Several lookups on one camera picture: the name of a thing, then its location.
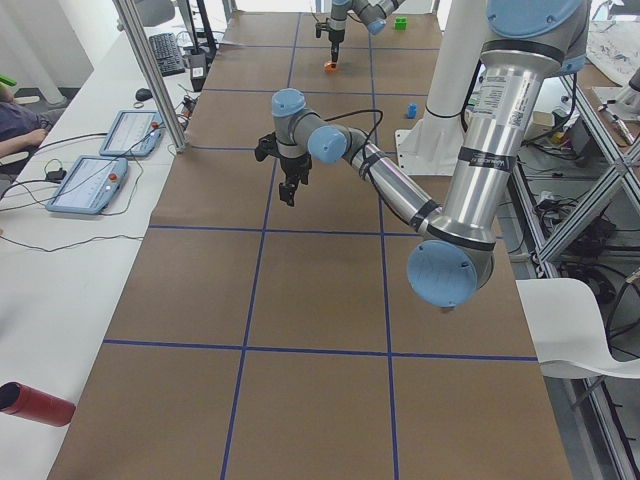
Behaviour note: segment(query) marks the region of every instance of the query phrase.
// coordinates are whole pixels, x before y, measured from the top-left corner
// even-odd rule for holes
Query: red tube
[[[71,421],[75,410],[67,400],[17,382],[0,387],[0,412],[8,415],[62,427]]]

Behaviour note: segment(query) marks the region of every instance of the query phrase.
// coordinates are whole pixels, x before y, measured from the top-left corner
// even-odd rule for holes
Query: person
[[[0,83],[0,166],[2,157],[38,148],[63,112],[35,113],[18,105],[13,92]]]

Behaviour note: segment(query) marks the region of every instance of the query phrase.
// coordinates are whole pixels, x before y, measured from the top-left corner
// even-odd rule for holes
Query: blue joint cap
[[[560,67],[556,75],[570,75],[579,72],[584,67],[585,59],[586,54],[584,53],[577,57],[565,58],[564,62],[562,62],[562,67]]]
[[[487,20],[505,38],[531,38],[562,25],[582,0],[489,0]]]
[[[478,287],[471,259],[442,240],[427,240],[415,248],[407,262],[407,276],[413,291],[438,307],[458,306]]]
[[[298,113],[307,105],[304,95],[295,88],[285,88],[271,97],[271,114],[274,117],[288,117]]]
[[[347,151],[347,138],[336,127],[324,125],[313,131],[307,149],[322,163],[336,163]]]
[[[374,20],[373,22],[371,22],[369,25],[367,25],[367,30],[369,30],[369,33],[371,35],[377,35],[379,34],[382,30],[384,30],[384,27],[387,25],[387,21],[383,20],[382,18],[378,19],[378,20]]]

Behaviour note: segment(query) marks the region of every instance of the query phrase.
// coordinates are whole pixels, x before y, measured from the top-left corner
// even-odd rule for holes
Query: white chair
[[[598,303],[573,278],[516,281],[542,374],[554,378],[640,378],[640,359],[619,362],[609,352]]]

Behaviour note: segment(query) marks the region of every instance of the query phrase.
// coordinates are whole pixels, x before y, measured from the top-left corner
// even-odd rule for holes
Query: blue tape line
[[[220,150],[220,151],[232,151],[232,152],[253,152],[255,147],[203,147],[198,145],[191,145],[194,150]]]
[[[483,361],[508,361],[508,362],[537,362],[536,357],[518,355],[462,355],[448,353],[400,353],[393,354],[396,358],[435,358],[441,360],[483,360]]]
[[[291,48],[291,45],[242,45],[243,48]],[[298,45],[295,48],[302,50],[326,50],[325,46]],[[420,47],[349,47],[340,45],[340,50],[405,50],[409,52],[429,52],[439,51],[439,48],[420,48]]]
[[[268,233],[312,233],[317,235],[356,235],[356,236],[367,236],[367,237],[377,237],[380,235],[378,232],[343,232],[339,230],[285,230],[279,228],[270,228],[267,229]]]
[[[296,55],[296,44],[298,42],[298,32],[300,30],[300,20],[302,14],[298,13],[298,22],[296,23],[296,33],[294,37],[293,51],[291,52],[291,63],[289,66],[289,79],[287,81],[287,87],[291,85],[291,75],[293,73],[293,61]],[[236,388],[233,394],[233,404],[231,407],[231,415],[229,417],[229,429],[227,431],[227,441],[224,449],[224,458],[222,461],[222,468],[220,469],[220,480],[224,480],[227,474],[227,466],[229,464],[229,453],[231,451],[231,441],[233,439],[233,428],[235,425],[236,413],[238,410],[238,401],[240,399],[240,385],[242,383],[242,374],[244,371],[244,362],[247,356],[247,345],[249,343],[249,332],[251,330],[251,320],[253,317],[253,308],[255,305],[256,292],[258,290],[258,280],[260,277],[260,265],[262,262],[262,252],[264,251],[264,241],[267,237],[266,230],[269,222],[269,209],[271,208],[271,196],[273,193],[273,183],[276,175],[277,162],[274,160],[273,168],[271,170],[271,182],[269,184],[269,194],[267,195],[267,205],[264,211],[264,222],[262,224],[262,235],[260,237],[260,247],[258,249],[258,258],[256,260],[256,271],[253,277],[253,286],[251,288],[251,301],[249,303],[249,311],[247,312],[247,324],[244,332],[244,339],[242,341],[242,353],[240,354],[240,364],[238,366],[238,377],[236,379]]]
[[[105,338],[102,343],[108,345],[127,345],[132,347],[161,347],[161,348],[187,348],[196,350],[234,350],[271,353],[300,353],[315,355],[345,355],[357,357],[394,357],[394,358],[424,358],[435,360],[479,360],[479,361],[503,361],[503,362],[537,362],[536,357],[518,355],[463,355],[458,353],[416,353],[416,352],[376,352],[373,350],[333,350],[329,348],[295,348],[295,347],[263,347],[242,345],[225,345],[213,343],[182,343],[160,342],[145,340],[122,340],[118,338]]]
[[[371,75],[371,103],[372,107],[376,109],[376,83],[373,69],[373,49],[371,48],[371,36],[369,36],[369,69]],[[376,114],[373,113],[373,121],[376,121]],[[378,144],[378,130],[373,134],[376,145]],[[384,296],[384,318],[385,328],[387,334],[387,371],[389,375],[389,410],[390,410],[390,422],[391,422],[391,445],[392,445],[392,458],[393,458],[393,478],[399,480],[400,478],[400,461],[398,455],[398,430],[396,422],[396,394],[395,394],[395,381],[393,372],[393,346],[391,336],[391,313],[389,311],[389,285],[387,279],[387,252],[384,239],[384,206],[382,199],[378,197],[378,218],[380,221],[380,253],[382,258],[382,287]]]
[[[142,340],[118,340],[105,338],[102,343],[108,345],[130,345],[135,347],[167,347],[167,348],[195,348],[203,350],[242,350],[240,345],[217,345],[208,343],[175,343],[175,342],[147,342]]]
[[[235,227],[204,227],[204,226],[189,226],[189,225],[149,225],[149,228],[156,230],[202,230],[213,232],[253,232],[260,233],[260,228],[235,228]]]
[[[259,347],[249,346],[247,350],[253,352],[272,353],[302,353],[312,355],[348,355],[355,357],[386,357],[386,352],[375,352],[368,350],[331,350],[323,348],[292,348],[292,347]]]
[[[234,92],[234,93],[276,93],[279,90],[258,90],[242,88],[203,88],[203,92]],[[304,94],[318,95],[371,95],[371,92],[329,92],[325,90],[301,90]],[[376,93],[380,97],[427,97],[425,93]]]

